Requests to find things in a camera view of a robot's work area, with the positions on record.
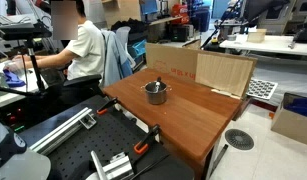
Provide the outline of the black orange clamp near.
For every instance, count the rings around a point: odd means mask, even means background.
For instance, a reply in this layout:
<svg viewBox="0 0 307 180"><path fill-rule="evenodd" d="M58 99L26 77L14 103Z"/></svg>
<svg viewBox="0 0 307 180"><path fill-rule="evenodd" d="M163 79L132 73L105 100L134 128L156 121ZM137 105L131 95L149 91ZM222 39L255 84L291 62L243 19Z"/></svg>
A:
<svg viewBox="0 0 307 180"><path fill-rule="evenodd" d="M134 145L134 152L138 155L144 154L149 148L149 141L154 139L155 136L159 134L159 131L160 126L158 124L155 124L153 127L151 127L145 137Z"/></svg>

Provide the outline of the white background table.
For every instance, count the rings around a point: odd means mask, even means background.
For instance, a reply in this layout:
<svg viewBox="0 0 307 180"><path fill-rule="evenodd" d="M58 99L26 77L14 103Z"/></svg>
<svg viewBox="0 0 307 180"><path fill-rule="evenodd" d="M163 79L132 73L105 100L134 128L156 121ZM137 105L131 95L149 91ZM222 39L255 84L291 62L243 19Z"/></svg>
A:
<svg viewBox="0 0 307 180"><path fill-rule="evenodd" d="M240 49L307 56L307 44L296 43L294 48L291 49L289 45L292 43L292 40L292 36L266 35L262 42L253 43L247 41L246 35L238 34L235 41L225 40L220 44L220 47L225 49Z"/></svg>

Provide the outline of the blue jacket on chair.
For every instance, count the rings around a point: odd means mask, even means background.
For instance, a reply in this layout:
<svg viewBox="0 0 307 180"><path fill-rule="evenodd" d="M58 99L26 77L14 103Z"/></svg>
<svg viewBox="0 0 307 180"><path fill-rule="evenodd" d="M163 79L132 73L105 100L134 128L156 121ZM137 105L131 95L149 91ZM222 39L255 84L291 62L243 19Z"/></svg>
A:
<svg viewBox="0 0 307 180"><path fill-rule="evenodd" d="M117 35L113 31L101 31L105 41L104 72L101 86L107 87L133 74L131 63Z"/></svg>

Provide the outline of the aluminium extrusion rail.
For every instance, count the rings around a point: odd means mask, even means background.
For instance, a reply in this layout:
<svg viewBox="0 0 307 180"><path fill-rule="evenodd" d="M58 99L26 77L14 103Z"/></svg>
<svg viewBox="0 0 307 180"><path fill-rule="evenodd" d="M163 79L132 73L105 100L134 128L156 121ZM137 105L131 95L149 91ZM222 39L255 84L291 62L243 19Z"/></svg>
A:
<svg viewBox="0 0 307 180"><path fill-rule="evenodd" d="M63 124L30 146L30 149L42 155L48 155L81 128L90 130L96 124L92 109L85 107Z"/></svg>

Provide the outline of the cardboard box with blue items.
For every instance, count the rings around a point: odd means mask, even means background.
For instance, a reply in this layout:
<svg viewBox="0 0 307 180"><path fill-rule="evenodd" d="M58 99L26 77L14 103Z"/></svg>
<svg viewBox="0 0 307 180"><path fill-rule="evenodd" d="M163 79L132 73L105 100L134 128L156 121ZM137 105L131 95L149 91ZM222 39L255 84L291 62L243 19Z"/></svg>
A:
<svg viewBox="0 0 307 180"><path fill-rule="evenodd" d="M271 130L307 144L307 97L285 93L274 114Z"/></svg>

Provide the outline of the seated person in white shirt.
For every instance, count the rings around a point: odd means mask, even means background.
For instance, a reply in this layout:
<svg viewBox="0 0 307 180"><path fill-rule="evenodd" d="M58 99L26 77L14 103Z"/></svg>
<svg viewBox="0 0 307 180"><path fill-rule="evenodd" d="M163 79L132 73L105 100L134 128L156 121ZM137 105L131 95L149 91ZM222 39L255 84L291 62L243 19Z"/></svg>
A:
<svg viewBox="0 0 307 180"><path fill-rule="evenodd" d="M74 19L77 21L77 39L70 40L58 54L36 56L39 68L54 68L70 65L67 79L102 75L104 73L105 42L101 31L88 20L83 0L68 0L75 3Z"/></svg>

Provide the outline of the black orange clamp far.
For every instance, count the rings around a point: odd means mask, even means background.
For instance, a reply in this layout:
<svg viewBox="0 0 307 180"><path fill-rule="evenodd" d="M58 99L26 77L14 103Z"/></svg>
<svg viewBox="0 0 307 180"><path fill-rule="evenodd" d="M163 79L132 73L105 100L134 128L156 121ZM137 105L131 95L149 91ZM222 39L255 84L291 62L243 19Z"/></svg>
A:
<svg viewBox="0 0 307 180"><path fill-rule="evenodd" d="M101 108L99 108L96 111L96 113L98 115L102 115L102 114L107 112L108 108L110 108L111 106L114 106L116 103L118 103L118 98L117 97L115 97L115 98L109 100L108 102L106 102Z"/></svg>

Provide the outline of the aluminium bracket near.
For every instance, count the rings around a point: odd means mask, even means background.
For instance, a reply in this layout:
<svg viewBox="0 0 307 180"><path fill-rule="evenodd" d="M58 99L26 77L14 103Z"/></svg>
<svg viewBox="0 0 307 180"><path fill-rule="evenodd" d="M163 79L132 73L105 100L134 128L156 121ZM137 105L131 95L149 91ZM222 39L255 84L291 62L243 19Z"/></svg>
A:
<svg viewBox="0 0 307 180"><path fill-rule="evenodd" d="M105 166L100 163L94 151L91 152L91 157L96 171L85 180L130 180L134 175L130 158L124 152L113 156Z"/></svg>

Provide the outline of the small steel pot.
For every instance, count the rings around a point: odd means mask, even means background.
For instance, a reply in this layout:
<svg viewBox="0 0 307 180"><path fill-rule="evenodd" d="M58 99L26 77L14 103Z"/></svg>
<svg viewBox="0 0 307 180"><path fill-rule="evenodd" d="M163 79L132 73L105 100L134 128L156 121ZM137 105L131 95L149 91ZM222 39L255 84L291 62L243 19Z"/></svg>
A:
<svg viewBox="0 0 307 180"><path fill-rule="evenodd" d="M155 83L156 81L148 82L141 87L146 95L146 100L149 104L160 105L167 101L167 92L171 90L171 87L164 82L160 83L159 91L155 92Z"/></svg>

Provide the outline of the black perforated breadboard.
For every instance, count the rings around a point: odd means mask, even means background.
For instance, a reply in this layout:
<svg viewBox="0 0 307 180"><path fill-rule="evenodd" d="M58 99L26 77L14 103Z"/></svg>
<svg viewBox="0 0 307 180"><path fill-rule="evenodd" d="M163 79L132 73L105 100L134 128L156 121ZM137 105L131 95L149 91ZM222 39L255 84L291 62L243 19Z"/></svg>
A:
<svg viewBox="0 0 307 180"><path fill-rule="evenodd" d="M156 142L149 141L148 150L141 155L133 147L148 133L118 114L106 113L95 117L90 130L80 129L51 154L51 173L47 180L85 180L96 171L91 152L105 166L110 159L124 152L131 161L134 175L130 180L169 180L170 156Z"/></svg>

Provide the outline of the small wooden box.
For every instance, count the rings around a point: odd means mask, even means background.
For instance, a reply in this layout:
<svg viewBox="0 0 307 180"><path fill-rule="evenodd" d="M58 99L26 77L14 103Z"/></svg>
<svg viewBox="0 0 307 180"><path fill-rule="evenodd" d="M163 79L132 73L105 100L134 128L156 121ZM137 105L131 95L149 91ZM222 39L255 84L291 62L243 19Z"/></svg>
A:
<svg viewBox="0 0 307 180"><path fill-rule="evenodd" d="M254 32L249 32L247 41L252 43L261 43L264 41L266 35L265 29L256 29Z"/></svg>

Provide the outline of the round floor drain cover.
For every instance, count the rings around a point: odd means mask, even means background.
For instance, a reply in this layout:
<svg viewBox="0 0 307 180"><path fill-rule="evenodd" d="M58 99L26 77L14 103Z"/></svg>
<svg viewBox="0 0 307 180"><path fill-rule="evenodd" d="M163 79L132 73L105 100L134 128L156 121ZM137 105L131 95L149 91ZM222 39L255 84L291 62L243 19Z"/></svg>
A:
<svg viewBox="0 0 307 180"><path fill-rule="evenodd" d="M251 150L254 147L252 137L239 129L229 129L225 132L226 141L236 149Z"/></svg>

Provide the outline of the black office chair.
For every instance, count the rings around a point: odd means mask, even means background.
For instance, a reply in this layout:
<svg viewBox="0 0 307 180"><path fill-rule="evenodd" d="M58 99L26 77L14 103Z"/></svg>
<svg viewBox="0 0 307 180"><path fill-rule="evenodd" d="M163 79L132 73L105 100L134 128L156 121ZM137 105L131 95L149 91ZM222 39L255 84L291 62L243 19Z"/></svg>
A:
<svg viewBox="0 0 307 180"><path fill-rule="evenodd" d="M73 80L66 80L63 86L67 88L87 88L91 90L95 95L102 96L103 92L99 87L101 79L102 76L100 74L83 76L80 78L75 78Z"/></svg>

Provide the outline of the blue cloth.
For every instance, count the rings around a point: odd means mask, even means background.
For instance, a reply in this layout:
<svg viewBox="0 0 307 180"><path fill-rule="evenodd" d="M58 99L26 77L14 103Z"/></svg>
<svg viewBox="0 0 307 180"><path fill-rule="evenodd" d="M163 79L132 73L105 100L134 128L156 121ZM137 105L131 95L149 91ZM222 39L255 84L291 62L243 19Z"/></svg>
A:
<svg viewBox="0 0 307 180"><path fill-rule="evenodd" d="M6 77L6 83L9 87L22 87L25 85L25 82L21 80L15 73L4 69L4 75Z"/></svg>

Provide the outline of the black and white marker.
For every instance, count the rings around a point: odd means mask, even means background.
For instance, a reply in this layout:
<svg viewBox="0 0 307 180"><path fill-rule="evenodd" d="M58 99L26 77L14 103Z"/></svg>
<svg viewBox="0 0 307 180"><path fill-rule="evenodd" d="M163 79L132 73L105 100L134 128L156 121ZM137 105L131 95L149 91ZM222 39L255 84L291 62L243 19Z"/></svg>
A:
<svg viewBox="0 0 307 180"><path fill-rule="evenodd" d="M160 83L161 83L161 77L158 77L158 78L157 78L157 81L156 81L156 83L155 83L155 92L156 92L156 93L159 91Z"/></svg>

